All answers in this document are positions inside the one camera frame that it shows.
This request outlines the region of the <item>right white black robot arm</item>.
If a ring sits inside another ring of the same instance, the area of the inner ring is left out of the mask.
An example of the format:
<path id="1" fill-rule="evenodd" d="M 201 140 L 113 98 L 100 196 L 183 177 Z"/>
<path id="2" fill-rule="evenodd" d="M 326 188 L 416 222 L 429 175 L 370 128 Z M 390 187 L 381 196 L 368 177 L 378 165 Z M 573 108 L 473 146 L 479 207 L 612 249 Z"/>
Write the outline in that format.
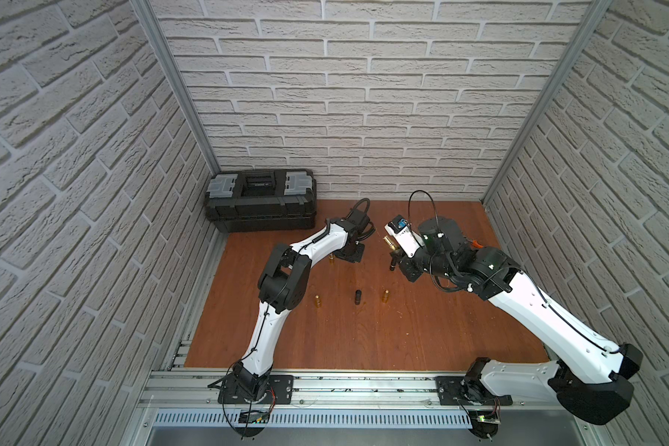
<path id="1" fill-rule="evenodd" d="M 544 292 L 513 258 L 466 239 L 451 219 L 429 219 L 417 230 L 402 216 L 385 227 L 393 263 L 410 282 L 427 275 L 447 292 L 468 292 L 516 319 L 555 354 L 541 363 L 481 357 L 459 385 L 466 401 L 489 404 L 512 396 L 556 401 L 574 416 L 603 426 L 629 408 L 631 378 L 644 358 L 635 346 L 598 334 Z"/>

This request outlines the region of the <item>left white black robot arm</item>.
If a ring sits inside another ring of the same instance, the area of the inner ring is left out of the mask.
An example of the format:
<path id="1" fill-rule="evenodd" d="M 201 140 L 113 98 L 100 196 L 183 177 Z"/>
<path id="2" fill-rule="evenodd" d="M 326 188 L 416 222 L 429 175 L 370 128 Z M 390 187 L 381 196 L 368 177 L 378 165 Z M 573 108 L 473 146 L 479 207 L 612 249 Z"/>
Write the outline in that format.
<path id="1" fill-rule="evenodd" d="M 313 266 L 329 256 L 349 263 L 362 261 L 363 241 L 375 233 L 368 216 L 370 200 L 362 198 L 345 217 L 328 219 L 307 239 L 273 248 L 258 279 L 258 319 L 243 358 L 230 374 L 247 401 L 261 400 L 269 390 L 275 349 L 288 315 L 303 300 Z"/>

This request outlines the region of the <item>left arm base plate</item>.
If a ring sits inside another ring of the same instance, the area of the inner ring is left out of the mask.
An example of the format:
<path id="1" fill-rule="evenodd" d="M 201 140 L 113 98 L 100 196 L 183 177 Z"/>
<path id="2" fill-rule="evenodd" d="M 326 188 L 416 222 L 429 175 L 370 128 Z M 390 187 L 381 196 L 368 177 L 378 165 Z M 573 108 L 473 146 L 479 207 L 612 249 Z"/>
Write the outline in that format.
<path id="1" fill-rule="evenodd" d="M 292 401 L 293 383 L 293 375 L 271 375 L 264 395 L 257 399 L 252 399 L 238 386 L 236 377 L 233 374 L 229 374 L 221 382 L 221 390 L 217 401 L 219 404 L 224 405 L 247 405 L 250 403 L 252 405 L 271 403 L 288 405 Z"/>

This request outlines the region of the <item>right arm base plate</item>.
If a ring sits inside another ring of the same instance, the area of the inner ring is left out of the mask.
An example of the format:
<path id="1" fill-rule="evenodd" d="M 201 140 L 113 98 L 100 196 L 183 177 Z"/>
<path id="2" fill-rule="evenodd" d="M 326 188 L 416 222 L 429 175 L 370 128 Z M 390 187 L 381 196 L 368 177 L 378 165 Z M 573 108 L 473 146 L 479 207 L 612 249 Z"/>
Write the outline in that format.
<path id="1" fill-rule="evenodd" d="M 495 396 L 478 379 L 464 375 L 444 375 L 435 378 L 437 395 L 441 406 L 484 406 L 493 407 L 513 404 L 510 395 Z"/>

